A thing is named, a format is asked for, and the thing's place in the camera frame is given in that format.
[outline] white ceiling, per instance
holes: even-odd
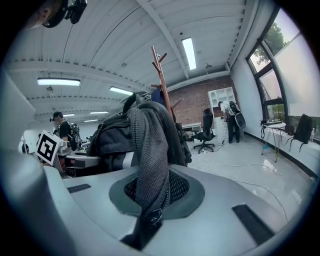
[[[255,15],[255,0],[87,0],[79,23],[63,20],[55,28],[22,31],[5,61],[11,78],[47,120],[55,111],[74,113],[73,122],[93,118],[90,111],[118,111],[127,96],[159,84],[151,47],[167,57],[167,86],[232,65]],[[182,39],[193,41],[196,69],[190,70]],[[79,87],[37,84],[38,77],[76,78]]]

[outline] floor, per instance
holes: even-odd
[[[261,155],[263,144],[254,138],[245,135],[240,143],[226,141],[223,147],[218,146],[214,138],[209,143],[215,143],[215,152],[208,150],[198,154],[199,147],[194,149],[193,146],[200,143],[188,142],[192,153],[192,163],[188,167],[239,182],[284,214],[288,221],[312,196],[315,182],[283,155],[275,162],[273,149]]]

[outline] person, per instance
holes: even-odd
[[[221,108],[221,111],[223,112],[224,121],[228,124],[229,144],[232,143],[232,140],[234,138],[234,130],[236,143],[239,143],[240,131],[235,119],[236,114],[240,112],[238,105],[233,101],[220,101],[218,105]]]
[[[53,113],[52,120],[54,124],[58,127],[58,134],[64,141],[69,141],[71,149],[75,151],[77,149],[77,143],[75,139],[75,132],[72,129],[72,124],[64,118],[64,115],[60,111]]]

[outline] ceiling light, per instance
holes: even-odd
[[[119,88],[116,88],[116,87],[113,87],[113,86],[110,88],[110,91],[121,93],[121,94],[126,94],[126,95],[132,95],[133,94],[132,91],[122,90],[122,89],[119,89]]]
[[[80,80],[68,78],[38,78],[38,85],[40,86],[79,86]]]
[[[84,121],[84,122],[86,123],[86,122],[95,122],[95,121],[98,121],[98,119],[95,119],[95,120],[86,120],[86,121]]]
[[[107,114],[108,111],[102,111],[102,112],[90,112],[90,114]]]
[[[183,39],[182,44],[185,50],[186,57],[189,62],[189,68],[190,70],[194,70],[197,66],[196,66],[194,45],[192,43],[191,37]]]

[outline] white desk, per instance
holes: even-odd
[[[190,123],[190,124],[183,124],[182,125],[182,129],[185,131],[185,129],[192,129],[192,131],[190,132],[186,132],[186,134],[188,134],[189,136],[194,135],[194,131],[200,133],[202,132],[202,128],[201,128],[201,123],[200,122],[195,122],[195,123]]]
[[[286,124],[284,122],[282,122],[282,123],[271,124],[271,125],[263,125],[263,126],[266,127],[266,128],[269,128],[269,132],[268,132],[268,136],[266,137],[265,144],[264,144],[264,146],[262,148],[261,155],[264,154],[265,147],[266,147],[266,145],[268,143],[268,140],[269,140],[269,137],[270,137],[270,134],[271,134],[271,131],[272,131],[273,139],[274,139],[274,149],[275,149],[275,162],[277,162],[278,153],[279,153],[279,149],[280,149],[280,141],[281,141],[282,130],[280,129],[280,136],[279,136],[279,141],[278,141],[278,146],[277,146],[274,129],[284,128],[284,127],[286,127]]]

